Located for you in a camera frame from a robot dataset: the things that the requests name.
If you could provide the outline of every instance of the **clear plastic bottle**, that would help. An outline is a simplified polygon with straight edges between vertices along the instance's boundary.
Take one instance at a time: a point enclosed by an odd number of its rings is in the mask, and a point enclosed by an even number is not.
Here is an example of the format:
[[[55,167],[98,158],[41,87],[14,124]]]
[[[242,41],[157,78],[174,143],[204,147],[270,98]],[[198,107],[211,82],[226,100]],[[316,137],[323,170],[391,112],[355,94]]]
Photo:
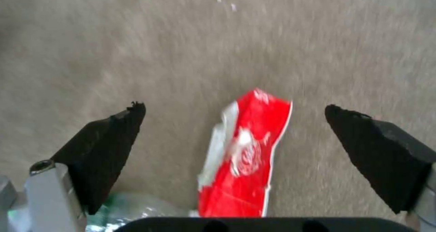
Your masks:
[[[187,217],[188,211],[151,195],[114,193],[94,215],[87,215],[86,232],[112,232],[125,224],[148,217]]]

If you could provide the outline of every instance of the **coca-cola logo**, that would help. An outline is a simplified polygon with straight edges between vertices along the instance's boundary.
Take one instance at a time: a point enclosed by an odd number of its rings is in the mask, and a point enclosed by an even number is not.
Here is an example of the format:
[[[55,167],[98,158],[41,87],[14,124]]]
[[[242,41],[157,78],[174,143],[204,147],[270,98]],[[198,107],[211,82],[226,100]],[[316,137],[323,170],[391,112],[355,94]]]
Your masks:
[[[249,134],[251,140],[244,145],[237,146],[237,150],[232,156],[231,172],[234,176],[253,174],[259,169],[262,161],[260,144],[252,137],[251,133]]]

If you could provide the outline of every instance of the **screw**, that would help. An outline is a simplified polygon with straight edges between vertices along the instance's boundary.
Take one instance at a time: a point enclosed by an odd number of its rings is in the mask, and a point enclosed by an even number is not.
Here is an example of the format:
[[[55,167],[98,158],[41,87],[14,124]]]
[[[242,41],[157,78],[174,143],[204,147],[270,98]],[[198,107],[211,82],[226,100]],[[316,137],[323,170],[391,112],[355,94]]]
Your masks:
[[[29,174],[30,176],[38,175],[40,173],[43,173],[47,170],[54,168],[55,167],[54,164],[55,162],[51,159],[38,161],[30,167]]]

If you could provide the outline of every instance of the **floor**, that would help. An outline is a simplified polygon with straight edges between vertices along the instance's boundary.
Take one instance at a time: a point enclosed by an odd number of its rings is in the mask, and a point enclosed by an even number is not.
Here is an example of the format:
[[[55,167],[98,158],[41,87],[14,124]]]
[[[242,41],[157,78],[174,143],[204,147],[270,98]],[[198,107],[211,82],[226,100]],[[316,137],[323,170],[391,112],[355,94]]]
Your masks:
[[[196,207],[220,111],[294,101],[268,215],[400,219],[324,119],[335,103],[436,148],[436,0],[0,0],[0,173],[22,187],[87,122],[142,100],[115,190]]]

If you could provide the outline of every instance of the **black foam pad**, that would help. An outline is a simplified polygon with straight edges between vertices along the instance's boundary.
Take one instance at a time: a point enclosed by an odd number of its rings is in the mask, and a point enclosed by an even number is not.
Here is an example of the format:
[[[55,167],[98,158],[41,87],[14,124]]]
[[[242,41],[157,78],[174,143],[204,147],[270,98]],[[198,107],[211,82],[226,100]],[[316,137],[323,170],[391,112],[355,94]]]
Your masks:
[[[85,125],[51,159],[68,166],[80,203],[93,215],[126,164],[145,116],[145,105]]]
[[[335,105],[325,116],[350,160],[394,213],[408,211],[436,153],[396,125]]]

